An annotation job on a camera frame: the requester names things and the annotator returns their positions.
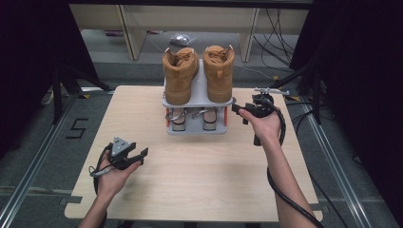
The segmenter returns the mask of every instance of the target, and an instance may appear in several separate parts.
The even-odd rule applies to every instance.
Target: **forearm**
[[[282,152],[278,141],[263,139],[261,141],[266,153],[268,167],[276,187],[289,199],[313,214],[308,201],[302,194],[291,167]],[[276,205],[281,227],[315,227],[299,211],[291,207],[276,194]]]
[[[98,228],[106,214],[106,209],[113,197],[98,196],[89,208],[86,216],[81,221],[79,228]]]

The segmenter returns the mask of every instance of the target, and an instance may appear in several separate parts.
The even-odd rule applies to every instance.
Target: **tan suede boot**
[[[199,72],[199,57],[193,48],[185,47],[177,53],[169,48],[163,54],[165,98],[171,105],[185,105],[190,100],[192,79]]]
[[[207,78],[207,96],[211,102],[226,103],[232,98],[232,72],[235,52],[230,46],[208,47],[202,56]]]

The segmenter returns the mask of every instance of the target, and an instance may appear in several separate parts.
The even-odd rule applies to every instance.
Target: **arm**
[[[100,168],[110,165],[107,160],[109,151],[103,156]],[[112,169],[108,173],[99,177],[98,182],[98,196],[89,208],[86,216],[81,221],[79,228],[97,228],[101,224],[106,214],[106,209],[112,202],[116,194],[118,194],[123,187],[127,178],[141,165],[140,161],[132,163],[125,170]]]
[[[260,139],[261,145],[266,154],[268,168],[273,181],[284,195],[294,201],[313,215],[312,209],[302,194],[297,180],[285,158],[278,140],[280,131],[279,119],[274,112],[265,118],[256,118],[250,112],[240,109],[240,115],[249,121]],[[278,208],[278,220],[280,227],[316,227],[310,220],[304,217],[299,211],[288,205],[276,194],[276,205]]]

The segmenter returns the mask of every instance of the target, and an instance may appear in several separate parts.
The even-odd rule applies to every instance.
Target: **black cable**
[[[264,39],[266,39],[266,41],[269,42],[270,45],[272,45],[273,48],[279,49],[279,50],[282,50],[282,51],[283,51],[283,49],[282,49],[281,47],[277,47],[277,46],[273,45],[273,44],[270,42],[270,36],[269,36],[269,38],[267,38],[267,37],[266,37],[266,34],[263,34],[263,37],[264,37]],[[287,51],[289,54],[294,54],[293,52],[291,52],[291,51],[289,51],[289,50],[287,50],[287,49],[286,49],[285,51]]]
[[[279,21],[279,15],[280,15],[280,11],[281,9],[278,9],[278,32],[279,32],[279,37],[281,37],[281,41],[283,44],[285,44],[288,48],[290,48],[291,50],[294,50],[293,47],[291,47],[290,45],[287,44],[287,42],[284,40],[284,38],[282,37],[282,31],[281,31],[281,22]]]
[[[296,116],[296,117],[292,120],[293,124],[294,124],[294,122],[295,122],[297,119],[300,119],[301,117],[303,117],[303,116],[305,116],[305,115],[306,115],[306,112],[303,113],[303,114],[300,114],[299,116]]]
[[[112,148],[112,145],[113,145],[113,144],[110,143],[109,145],[107,145],[107,146],[104,148],[104,150],[103,150],[103,152],[101,153],[101,156],[100,156],[100,158],[99,158],[99,160],[98,160],[98,162],[97,162],[97,166],[96,166],[96,168],[95,168],[95,170],[94,170],[95,173],[97,173],[97,172],[100,171],[100,166],[101,166],[101,163],[102,163],[104,154],[106,153],[107,150],[110,150],[110,149]],[[96,195],[98,195],[98,178],[95,178],[95,177],[94,177],[94,189],[95,189]],[[105,227],[105,225],[106,225],[106,220],[107,220],[107,212],[105,213],[104,218],[103,218],[103,220],[101,221],[101,224],[99,225],[99,228]]]
[[[278,37],[279,42],[281,43],[282,50],[284,51],[284,53],[285,53],[285,55],[286,55],[286,57],[287,57],[287,60],[288,60],[289,62],[291,62],[291,58],[290,58],[290,56],[288,55],[288,52],[286,51],[286,48],[285,48],[285,45],[284,45],[284,44],[286,44],[288,47],[290,47],[290,46],[289,46],[289,45],[285,42],[285,40],[282,38],[281,25],[280,25],[280,21],[279,21],[279,13],[280,13],[279,9],[278,9],[278,19],[277,19],[277,21],[276,21],[275,24],[273,23],[272,18],[270,17],[270,14],[269,14],[268,9],[266,9],[266,13],[267,13],[267,16],[268,16],[268,18],[269,18],[270,24],[272,25],[272,28],[273,28],[272,34],[273,34],[273,32],[276,34],[276,36]],[[278,24],[278,27],[279,27],[280,35],[278,35],[278,33],[277,33],[277,31],[276,31],[277,24]]]
[[[310,110],[310,111],[308,111],[308,112],[302,114],[302,117],[299,119],[299,122],[298,122],[298,124],[297,124],[296,135],[298,135],[298,130],[299,130],[299,127],[300,127],[300,125],[301,125],[303,119],[305,119],[305,117],[307,117],[308,115],[310,115],[310,114],[312,114],[312,113],[314,113],[314,110]]]
[[[326,200],[328,200],[329,204],[332,206],[333,210],[335,210],[338,218],[341,220],[341,222],[344,224],[344,227],[348,228],[349,226],[347,225],[346,221],[343,219],[343,217],[340,215],[340,213],[337,211],[335,205],[332,203],[332,201],[330,200],[330,198],[326,195],[326,193],[323,191],[323,189],[320,187],[320,185],[317,183],[317,180],[315,180],[315,178],[312,176],[311,171],[309,171],[308,169],[308,173],[309,173],[309,177],[311,177],[312,181],[314,182],[314,184],[317,186],[317,188],[319,189],[319,191],[323,194],[323,196],[326,198]]]
[[[264,62],[264,60],[263,60],[263,51],[265,50],[265,51],[267,51],[268,53],[272,53],[275,58],[276,58],[277,55],[274,54],[273,52],[271,52],[270,50],[268,50],[267,48],[265,48],[265,47],[257,40],[257,38],[256,38],[255,36],[254,36],[254,39],[256,40],[256,42],[257,42],[257,43],[259,44],[259,46],[261,47],[260,59],[261,59],[261,62],[262,62],[265,66],[267,66],[268,68],[272,68],[272,69],[279,70],[279,71],[283,71],[283,72],[287,72],[287,73],[292,73],[292,72],[294,72],[293,70],[286,70],[286,69],[281,69],[281,68],[277,68],[277,67],[268,66],[268,65]]]
[[[284,136],[285,136],[285,121],[284,121],[284,117],[282,116],[282,113],[280,110],[278,110],[277,108],[275,108],[275,106],[273,105],[273,103],[271,103],[267,98],[265,98],[263,100],[265,103],[267,103],[271,108],[273,108],[276,113],[278,114],[279,120],[280,120],[280,125],[281,125],[281,132],[280,132],[280,136],[279,136],[279,141],[282,144],[282,142],[284,141]],[[296,209],[298,212],[300,212],[304,217],[306,217],[308,220],[310,220],[316,227],[323,227],[323,225],[317,220],[317,218],[315,218],[313,215],[311,215],[309,212],[307,212],[305,209],[303,209],[301,206],[299,206],[298,204],[296,204],[294,201],[292,201],[291,199],[289,199],[287,196],[285,196],[276,186],[276,184],[273,181],[273,178],[270,174],[270,170],[269,167],[267,167],[267,180],[269,180],[270,186],[272,187],[272,189],[275,191],[275,193],[282,198],[287,204],[289,204],[291,207],[293,207],[294,209]]]
[[[317,220],[317,218],[315,218],[313,215],[311,215],[311,213],[307,212],[305,209],[303,209],[301,206],[299,206],[298,204],[296,204],[294,201],[292,201],[291,199],[289,199],[287,196],[285,196],[281,190],[278,189],[278,187],[276,186],[276,184],[273,181],[273,178],[270,174],[270,170],[269,167],[267,167],[267,180],[269,180],[270,186],[272,187],[272,189],[275,191],[275,193],[282,199],[284,200],[288,205],[290,205],[291,207],[293,207],[294,209],[296,209],[298,212],[300,212],[304,217],[306,217],[308,220],[310,220],[316,227],[323,227],[324,226],[320,223],[320,221]]]
[[[276,55],[275,53],[273,53],[272,51],[270,51],[269,49],[266,48],[266,44],[267,44],[267,40],[265,45],[262,45],[258,39],[256,38],[256,36],[253,36],[253,38],[255,39],[255,41],[258,43],[258,45],[261,47],[261,53],[263,53],[263,51],[266,51],[267,53],[271,54],[273,57],[275,57],[276,59],[278,59],[280,62],[282,62],[283,64],[289,66],[290,64],[287,63],[287,61],[281,59],[280,57],[278,57],[278,55]]]
[[[289,105],[311,105],[312,103],[310,103],[310,102],[298,102],[298,103],[289,103],[289,104],[286,104],[287,106],[289,106]]]
[[[278,38],[278,40],[281,43],[282,48],[284,49],[284,54],[287,57],[288,62],[291,63],[291,58],[288,55],[287,51],[285,51],[285,45],[284,45],[285,41],[282,38],[282,34],[281,34],[281,22],[279,21],[279,15],[280,15],[280,9],[278,9],[278,19],[276,21],[276,24],[278,24],[278,32],[279,32],[279,37],[280,37],[280,38]]]

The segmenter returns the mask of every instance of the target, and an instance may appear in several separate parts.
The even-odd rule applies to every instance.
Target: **white shelf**
[[[202,60],[200,60],[199,72],[196,77],[192,80],[191,85],[191,96],[188,103],[184,105],[172,105],[169,104],[165,97],[163,96],[163,106],[166,108],[186,108],[185,115],[185,130],[184,131],[174,131],[172,130],[172,122],[169,123],[167,127],[167,132],[170,135],[222,135],[225,134],[227,127],[225,125],[225,108],[233,103],[233,98],[226,103],[213,103],[207,97],[207,79],[204,75],[204,68],[202,66]],[[206,107],[216,107],[217,108],[217,120],[216,120],[216,130],[204,130],[202,128],[203,117],[193,119],[192,114],[198,113],[200,110]]]

